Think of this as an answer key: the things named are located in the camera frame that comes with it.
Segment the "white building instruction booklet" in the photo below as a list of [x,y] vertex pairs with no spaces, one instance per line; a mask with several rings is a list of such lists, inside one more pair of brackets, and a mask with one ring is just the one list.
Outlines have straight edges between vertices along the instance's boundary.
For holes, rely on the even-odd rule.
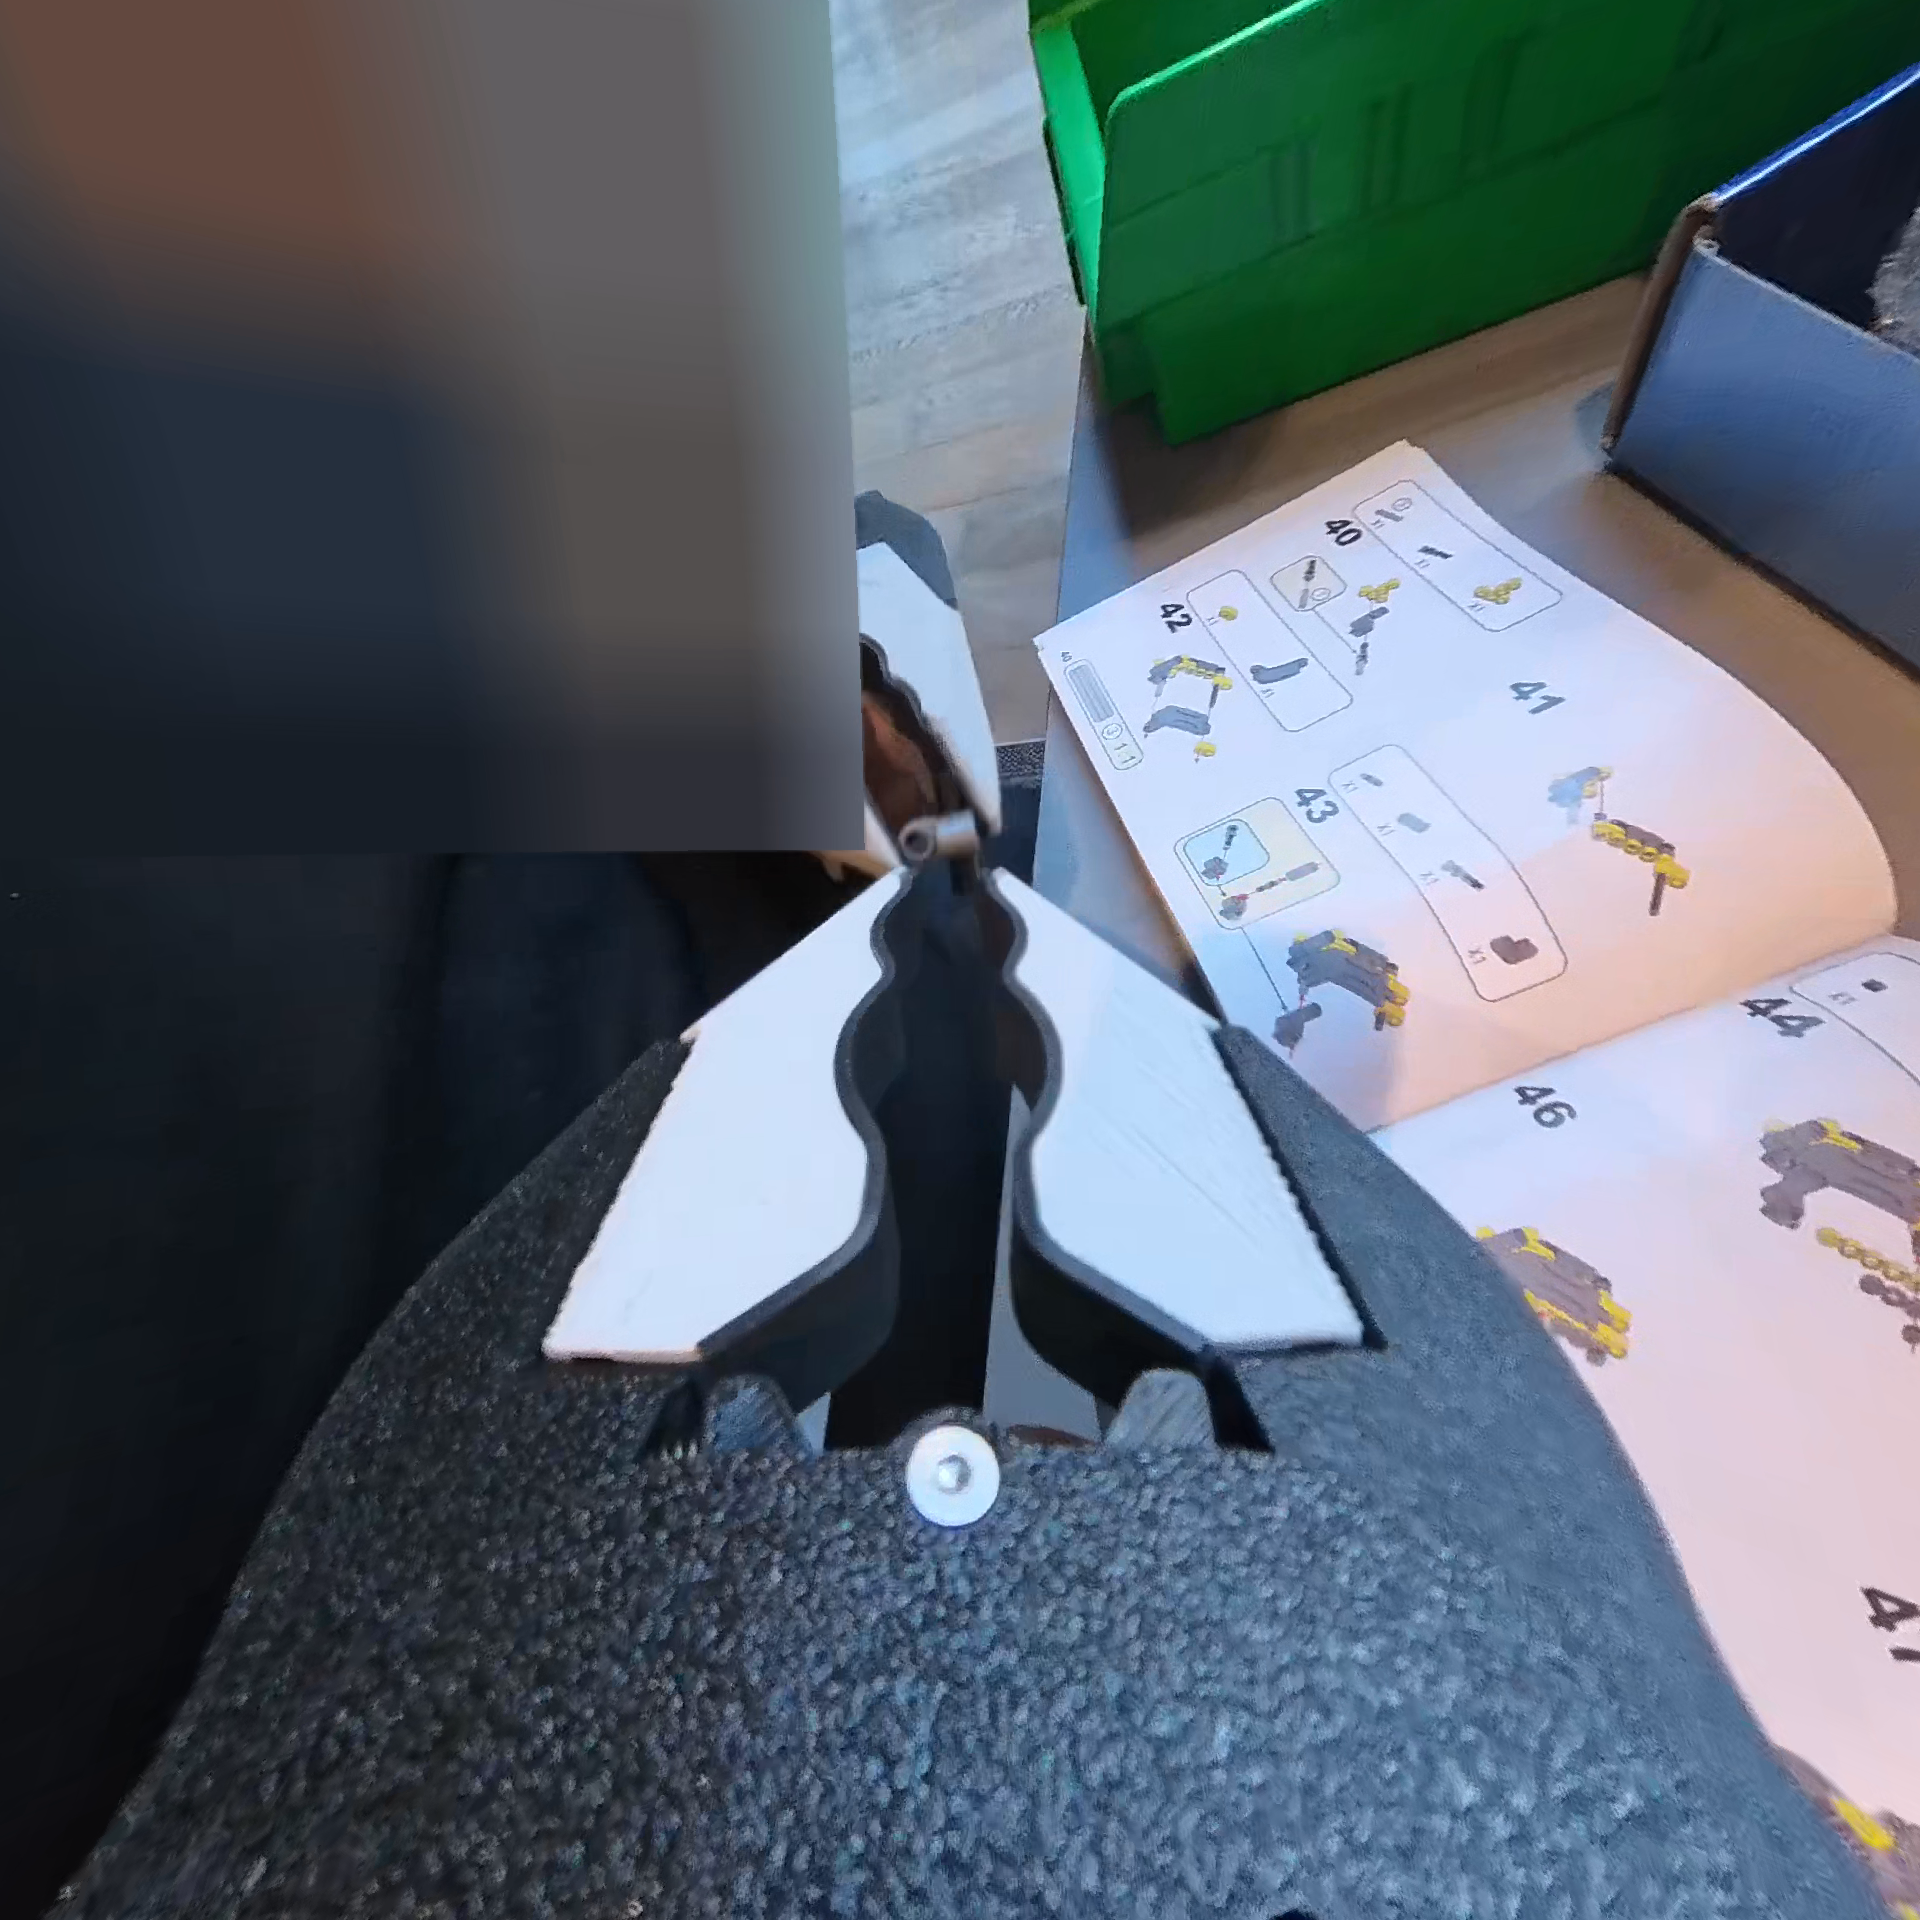
[[1918,970],[1850,786],[1408,443],[1037,653],[1216,1008],[1586,1383],[1763,1730],[1915,1820]]

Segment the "grey yellow brick subassembly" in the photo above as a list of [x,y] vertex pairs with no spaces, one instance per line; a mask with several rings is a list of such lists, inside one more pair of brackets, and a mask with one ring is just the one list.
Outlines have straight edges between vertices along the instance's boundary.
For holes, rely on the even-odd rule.
[[1918,1824],[1888,1809],[1867,1809],[1782,1744],[1772,1753],[1872,1880],[1888,1915],[1918,1919]]

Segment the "person's dark top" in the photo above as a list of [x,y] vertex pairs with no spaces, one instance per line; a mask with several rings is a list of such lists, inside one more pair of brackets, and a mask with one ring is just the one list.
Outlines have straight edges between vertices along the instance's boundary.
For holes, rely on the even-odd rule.
[[806,852],[5,855],[5,1915],[102,1836],[402,1292],[858,884]]

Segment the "clear plastic bag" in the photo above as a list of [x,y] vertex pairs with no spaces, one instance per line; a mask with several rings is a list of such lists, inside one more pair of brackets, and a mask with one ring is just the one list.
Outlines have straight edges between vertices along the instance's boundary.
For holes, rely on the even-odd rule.
[[1867,329],[1885,346],[1918,357],[1918,255],[1920,255],[1920,211],[1913,207],[1912,217],[1899,228],[1891,250],[1867,283]]

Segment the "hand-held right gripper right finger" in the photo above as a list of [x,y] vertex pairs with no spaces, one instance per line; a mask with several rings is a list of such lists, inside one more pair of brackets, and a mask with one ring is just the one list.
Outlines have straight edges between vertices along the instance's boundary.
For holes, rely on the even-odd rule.
[[980,917],[1026,1106],[1011,1292],[1029,1344],[1043,1359],[1362,1344],[1220,1024],[1006,872],[986,876]]

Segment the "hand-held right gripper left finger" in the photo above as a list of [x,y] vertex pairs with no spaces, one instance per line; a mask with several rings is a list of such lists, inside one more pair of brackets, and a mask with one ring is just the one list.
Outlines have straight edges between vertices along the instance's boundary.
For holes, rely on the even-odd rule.
[[646,1136],[561,1309],[548,1360],[721,1360],[790,1282],[858,1242],[873,1147],[841,1055],[890,975],[893,872],[721,999],[681,1037]]

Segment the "green plastic bin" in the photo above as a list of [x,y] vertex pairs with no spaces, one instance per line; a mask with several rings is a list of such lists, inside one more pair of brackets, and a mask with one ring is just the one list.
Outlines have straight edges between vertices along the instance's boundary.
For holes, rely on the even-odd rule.
[[1646,267],[1915,2],[1036,2],[1099,395],[1185,443]]

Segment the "dark grey cardboard box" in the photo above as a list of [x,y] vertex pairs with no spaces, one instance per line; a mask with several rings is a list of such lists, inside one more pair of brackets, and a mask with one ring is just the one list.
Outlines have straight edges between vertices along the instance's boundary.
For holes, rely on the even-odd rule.
[[1918,357],[1867,283],[1918,207],[1918,68],[1689,203],[1600,443],[1699,531],[1918,668]]

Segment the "person's left hand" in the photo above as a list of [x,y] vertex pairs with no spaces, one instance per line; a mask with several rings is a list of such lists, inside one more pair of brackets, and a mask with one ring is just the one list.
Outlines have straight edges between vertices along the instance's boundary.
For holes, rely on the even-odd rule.
[[915,820],[945,817],[945,777],[918,738],[902,732],[885,705],[872,698],[861,698],[859,727],[861,781],[882,828],[899,833]]

